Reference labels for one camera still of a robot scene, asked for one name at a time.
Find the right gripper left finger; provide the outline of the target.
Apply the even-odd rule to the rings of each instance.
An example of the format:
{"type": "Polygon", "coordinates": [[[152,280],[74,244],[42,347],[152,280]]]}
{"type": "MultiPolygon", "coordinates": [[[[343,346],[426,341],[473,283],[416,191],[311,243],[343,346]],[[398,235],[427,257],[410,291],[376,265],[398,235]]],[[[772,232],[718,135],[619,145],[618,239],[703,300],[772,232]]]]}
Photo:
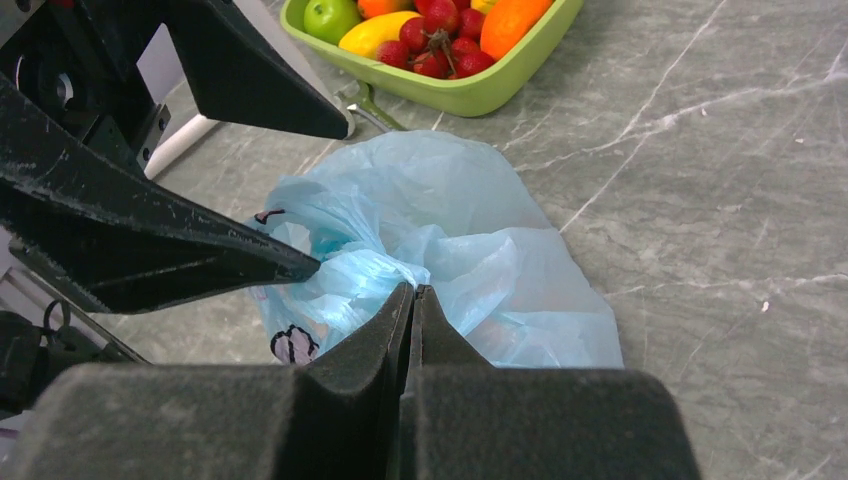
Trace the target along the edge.
{"type": "Polygon", "coordinates": [[[415,289],[305,366],[89,363],[39,398],[5,479],[389,479],[415,289]]]}

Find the light blue plastic bag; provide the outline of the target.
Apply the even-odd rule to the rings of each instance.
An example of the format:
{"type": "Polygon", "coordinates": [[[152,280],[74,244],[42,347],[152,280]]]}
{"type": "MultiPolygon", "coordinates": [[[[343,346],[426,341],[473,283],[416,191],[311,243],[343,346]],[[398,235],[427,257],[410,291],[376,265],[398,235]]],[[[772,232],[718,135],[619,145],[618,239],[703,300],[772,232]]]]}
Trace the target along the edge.
{"type": "Polygon", "coordinates": [[[251,289],[274,356],[304,365],[381,308],[431,286],[448,323],[498,367],[619,368],[612,308],[493,147],[393,132],[284,176],[249,226],[320,263],[307,281],[251,289]]]}

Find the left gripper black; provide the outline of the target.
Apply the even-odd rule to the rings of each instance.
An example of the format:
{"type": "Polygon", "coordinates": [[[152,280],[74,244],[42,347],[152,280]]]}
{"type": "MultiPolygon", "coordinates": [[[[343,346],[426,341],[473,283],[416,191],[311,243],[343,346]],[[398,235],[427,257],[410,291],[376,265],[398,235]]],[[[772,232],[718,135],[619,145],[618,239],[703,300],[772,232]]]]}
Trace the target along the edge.
{"type": "Polygon", "coordinates": [[[139,173],[169,127],[180,64],[211,120],[350,135],[350,115],[235,1],[1,4],[1,223],[87,312],[147,313],[319,269],[139,173]]]}

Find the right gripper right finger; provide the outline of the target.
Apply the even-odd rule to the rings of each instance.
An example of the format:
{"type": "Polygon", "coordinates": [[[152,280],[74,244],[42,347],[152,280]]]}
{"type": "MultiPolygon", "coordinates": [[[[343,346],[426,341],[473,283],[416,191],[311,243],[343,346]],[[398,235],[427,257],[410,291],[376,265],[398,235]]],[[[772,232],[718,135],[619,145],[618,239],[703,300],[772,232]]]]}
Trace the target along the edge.
{"type": "Polygon", "coordinates": [[[630,369],[497,368],[417,290],[399,403],[401,479],[697,479],[677,404],[630,369]]]}

